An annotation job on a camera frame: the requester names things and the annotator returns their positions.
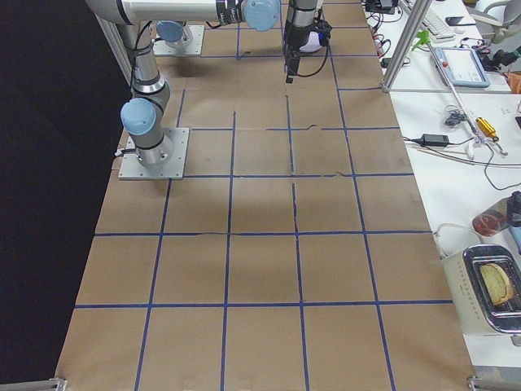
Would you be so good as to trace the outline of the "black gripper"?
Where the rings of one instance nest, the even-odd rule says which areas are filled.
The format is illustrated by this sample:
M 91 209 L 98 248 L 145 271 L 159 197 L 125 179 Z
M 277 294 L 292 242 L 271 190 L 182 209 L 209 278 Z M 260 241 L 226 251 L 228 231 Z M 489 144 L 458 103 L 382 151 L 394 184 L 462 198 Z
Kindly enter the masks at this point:
M 285 34 L 283 38 L 283 54 L 286 68 L 286 83 L 292 84 L 298 73 L 300 64 L 300 48 L 304 45 L 299 34 Z

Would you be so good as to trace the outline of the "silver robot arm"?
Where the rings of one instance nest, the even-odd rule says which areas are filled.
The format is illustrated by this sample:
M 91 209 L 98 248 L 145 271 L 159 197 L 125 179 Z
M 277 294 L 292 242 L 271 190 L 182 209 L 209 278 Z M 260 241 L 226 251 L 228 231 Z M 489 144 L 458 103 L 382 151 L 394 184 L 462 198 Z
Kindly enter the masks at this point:
M 271 29 L 279 16 L 279 1 L 89 1 L 89 9 L 116 26 L 128 56 L 132 98 L 120 110 L 123 126 L 142 167 L 164 167 L 176 150 L 160 122 L 170 97 L 170 85 L 158 69 L 151 24 L 165 22 L 165 40 L 178 42 L 187 21 L 246 23 L 258 32 Z
M 235 23 L 238 18 L 259 31 L 264 32 L 274 26 L 280 11 L 280 1 L 220 1 L 224 14 L 218 24 L 209 28 L 220 28 Z M 185 43 L 191 39 L 184 22 L 159 20 L 156 23 L 158 37 L 169 44 Z M 288 52 L 312 53 L 330 45 L 331 25 L 322 18 L 321 1 L 290 1 L 283 33 L 283 49 Z

